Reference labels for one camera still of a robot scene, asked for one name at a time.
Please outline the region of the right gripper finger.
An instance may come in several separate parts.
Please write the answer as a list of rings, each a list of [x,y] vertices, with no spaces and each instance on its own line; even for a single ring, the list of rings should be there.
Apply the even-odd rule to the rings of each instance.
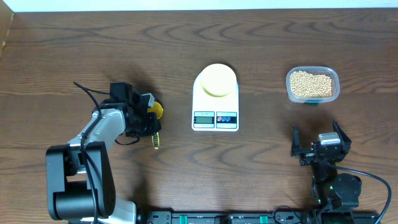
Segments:
[[[333,120],[333,130],[338,135],[340,144],[343,144],[343,145],[351,144],[351,139],[340,128],[340,125],[337,123],[337,121],[335,119]]]
[[[299,138],[299,131],[296,125],[293,125],[293,140],[290,150],[290,155],[292,157],[299,156],[301,152],[301,143]]]

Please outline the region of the yellow measuring scoop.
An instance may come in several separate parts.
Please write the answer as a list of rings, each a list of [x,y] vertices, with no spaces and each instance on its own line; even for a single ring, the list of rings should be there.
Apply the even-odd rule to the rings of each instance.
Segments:
[[[164,109],[163,109],[162,105],[159,102],[154,101],[153,106],[151,108],[148,108],[147,112],[152,114],[152,115],[155,115],[156,121],[158,122],[158,125],[156,127],[155,133],[152,135],[153,147],[154,147],[154,149],[158,150],[158,148],[160,146],[160,137],[159,137],[159,133],[160,133],[160,130],[161,130],[160,118],[163,115]]]

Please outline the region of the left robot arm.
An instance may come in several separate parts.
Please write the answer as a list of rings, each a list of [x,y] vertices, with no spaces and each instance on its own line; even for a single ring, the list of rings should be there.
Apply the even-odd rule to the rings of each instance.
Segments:
[[[158,147],[160,115],[155,97],[126,82],[111,83],[109,96],[95,107],[90,122],[66,144],[45,155],[47,208],[54,220],[68,223],[146,223],[134,202],[116,195],[108,152],[118,137],[138,143],[151,137]]]

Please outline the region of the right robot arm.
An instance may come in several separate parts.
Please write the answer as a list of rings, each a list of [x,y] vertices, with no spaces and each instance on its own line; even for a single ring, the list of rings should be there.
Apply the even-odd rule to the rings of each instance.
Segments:
[[[301,218],[303,223],[355,224],[353,209],[359,207],[362,181],[352,174],[339,174],[336,168],[350,148],[351,139],[336,121],[333,132],[319,134],[307,149],[300,143],[298,128],[293,127],[290,155],[298,157],[301,166],[312,168],[312,192],[318,200],[317,207]]]

